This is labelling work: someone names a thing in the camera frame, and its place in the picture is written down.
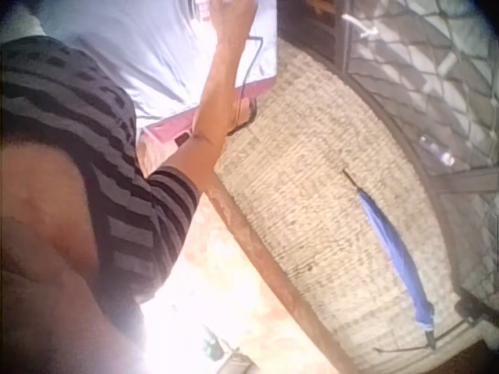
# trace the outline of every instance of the blue umbrella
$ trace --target blue umbrella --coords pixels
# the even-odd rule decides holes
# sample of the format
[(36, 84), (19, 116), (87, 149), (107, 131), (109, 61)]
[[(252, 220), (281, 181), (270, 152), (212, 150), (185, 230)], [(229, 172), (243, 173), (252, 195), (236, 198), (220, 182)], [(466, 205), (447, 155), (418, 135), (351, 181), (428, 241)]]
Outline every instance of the blue umbrella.
[(414, 309), (416, 310), (416, 322), (424, 329), (428, 341), (428, 345), (425, 348), (430, 347), (435, 349), (434, 307), (426, 297), (411, 254), (393, 224), (391, 224), (374, 200), (355, 183), (345, 170), (343, 170), (343, 174), (356, 187), (362, 207), (367, 214), (371, 226), (381, 240), (384, 249), (390, 255), (398, 275), (411, 296)]

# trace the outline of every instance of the striped shirt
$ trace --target striped shirt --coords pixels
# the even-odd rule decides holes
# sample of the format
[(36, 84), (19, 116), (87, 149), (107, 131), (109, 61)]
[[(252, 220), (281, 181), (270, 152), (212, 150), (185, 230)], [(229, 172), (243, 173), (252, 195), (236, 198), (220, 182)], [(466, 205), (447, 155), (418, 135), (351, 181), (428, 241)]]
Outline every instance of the striped shirt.
[(131, 337), (137, 302), (165, 282), (200, 197), (174, 168), (143, 176), (135, 121), (129, 96), (84, 52), (50, 37), (2, 45), (2, 142), (52, 146), (78, 167), (99, 255), (94, 295)]

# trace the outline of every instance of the metal grille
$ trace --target metal grille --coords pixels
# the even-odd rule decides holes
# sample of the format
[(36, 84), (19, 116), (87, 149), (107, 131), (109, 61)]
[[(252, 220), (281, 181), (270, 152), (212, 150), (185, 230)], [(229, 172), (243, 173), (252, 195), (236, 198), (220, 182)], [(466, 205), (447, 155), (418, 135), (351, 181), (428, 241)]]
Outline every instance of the metal grille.
[[(499, 42), (466, 1), (362, 0), (348, 74), (390, 114), (429, 175), (497, 165)], [(440, 194), (458, 286), (499, 311), (499, 195)]]
[(431, 175), (497, 163), (499, 43), (465, 4), (354, 5), (354, 17), (379, 34), (361, 39), (354, 31), (349, 73), (391, 114)]

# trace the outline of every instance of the woven mat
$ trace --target woven mat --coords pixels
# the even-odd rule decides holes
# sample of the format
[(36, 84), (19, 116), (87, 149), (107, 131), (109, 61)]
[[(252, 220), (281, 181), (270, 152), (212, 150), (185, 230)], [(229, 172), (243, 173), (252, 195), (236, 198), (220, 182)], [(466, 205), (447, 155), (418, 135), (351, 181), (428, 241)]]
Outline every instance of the woven mat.
[(384, 124), (338, 77), (283, 41), (278, 83), (233, 136), (217, 172), (324, 325), (364, 372), (424, 372), (478, 340), (464, 328), (428, 351), (411, 300), (369, 226), (351, 176), (399, 230), (435, 306), (436, 334), (459, 321), (440, 228)]

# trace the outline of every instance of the white sheet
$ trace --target white sheet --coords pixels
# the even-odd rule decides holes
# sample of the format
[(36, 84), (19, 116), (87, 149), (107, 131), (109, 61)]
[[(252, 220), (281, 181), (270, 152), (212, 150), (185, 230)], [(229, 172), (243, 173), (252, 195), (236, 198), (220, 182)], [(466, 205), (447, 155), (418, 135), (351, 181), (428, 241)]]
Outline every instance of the white sheet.
[[(248, 83), (277, 73), (276, 0), (257, 0), (251, 35), (264, 46)], [(91, 55), (133, 99), (137, 127), (196, 107), (214, 53), (214, 34), (189, 20), (188, 0), (45, 0), (45, 33)], [(236, 86), (257, 51), (247, 41)]]

